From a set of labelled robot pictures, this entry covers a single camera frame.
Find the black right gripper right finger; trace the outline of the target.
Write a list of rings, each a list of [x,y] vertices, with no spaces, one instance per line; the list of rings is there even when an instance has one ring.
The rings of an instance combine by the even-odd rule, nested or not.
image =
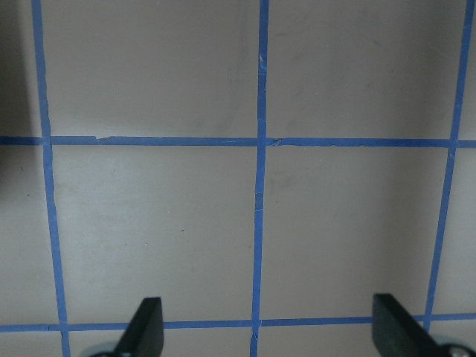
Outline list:
[[[373,296],[373,344],[380,356],[442,356],[440,346],[391,294]]]

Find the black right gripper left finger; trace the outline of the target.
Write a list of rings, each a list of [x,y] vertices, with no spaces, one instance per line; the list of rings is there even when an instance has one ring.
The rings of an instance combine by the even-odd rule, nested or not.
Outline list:
[[[161,299],[146,297],[141,301],[112,355],[159,357],[163,348],[164,322]]]

